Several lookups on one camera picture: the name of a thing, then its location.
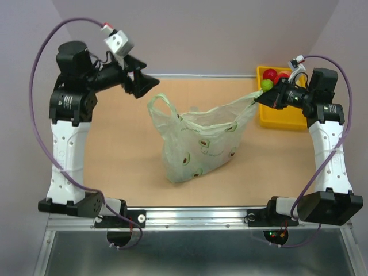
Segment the light green plastic bag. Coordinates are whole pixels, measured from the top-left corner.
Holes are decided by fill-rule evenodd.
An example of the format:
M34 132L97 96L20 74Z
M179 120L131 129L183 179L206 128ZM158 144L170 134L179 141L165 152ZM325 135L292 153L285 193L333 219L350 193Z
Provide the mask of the light green plastic bag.
M229 162L257 111L258 90L206 112L179 113L165 94L147 108L164 144L162 158L172 183L189 181Z

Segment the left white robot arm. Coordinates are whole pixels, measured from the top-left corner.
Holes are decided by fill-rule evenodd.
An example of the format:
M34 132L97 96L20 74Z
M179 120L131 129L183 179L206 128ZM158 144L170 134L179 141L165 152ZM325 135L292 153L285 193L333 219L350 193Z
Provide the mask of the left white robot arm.
M111 61L99 66L92 62L87 45L69 41L58 48L56 62L60 74L49 101L53 134L51 184L38 210L75 217L95 218L103 205L98 191L83 185L85 144L97 104L96 94L114 86L141 98L159 80L142 73L146 64L132 55L109 51Z

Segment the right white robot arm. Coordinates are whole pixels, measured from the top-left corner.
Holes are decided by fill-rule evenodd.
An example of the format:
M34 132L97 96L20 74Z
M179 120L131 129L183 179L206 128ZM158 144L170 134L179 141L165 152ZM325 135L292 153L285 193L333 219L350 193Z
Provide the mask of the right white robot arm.
M311 223L343 225L363 206L362 196L354 194L346 173L342 142L344 126L342 105L332 102L338 73L315 68L305 87L281 78L277 85L256 99L273 109L293 106L302 110L314 147L316 175L310 180L315 190L296 199L273 197L275 205L265 209L270 224L285 216Z

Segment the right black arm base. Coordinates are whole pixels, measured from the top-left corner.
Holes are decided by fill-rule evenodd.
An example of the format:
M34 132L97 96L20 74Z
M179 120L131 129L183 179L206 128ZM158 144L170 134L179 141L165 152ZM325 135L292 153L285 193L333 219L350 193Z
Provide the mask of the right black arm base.
M299 226L299 222L289 216L278 214L271 208L247 209L243 221L249 227L266 227L265 241L271 245L284 246L289 238L289 227Z

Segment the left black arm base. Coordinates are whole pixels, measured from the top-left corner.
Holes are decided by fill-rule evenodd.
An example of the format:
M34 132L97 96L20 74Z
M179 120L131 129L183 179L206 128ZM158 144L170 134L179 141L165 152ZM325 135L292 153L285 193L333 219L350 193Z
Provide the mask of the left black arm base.
M128 209L126 220L116 216L98 216L94 228L106 230L106 239L110 248L127 250L138 245L143 237L147 221L145 209Z

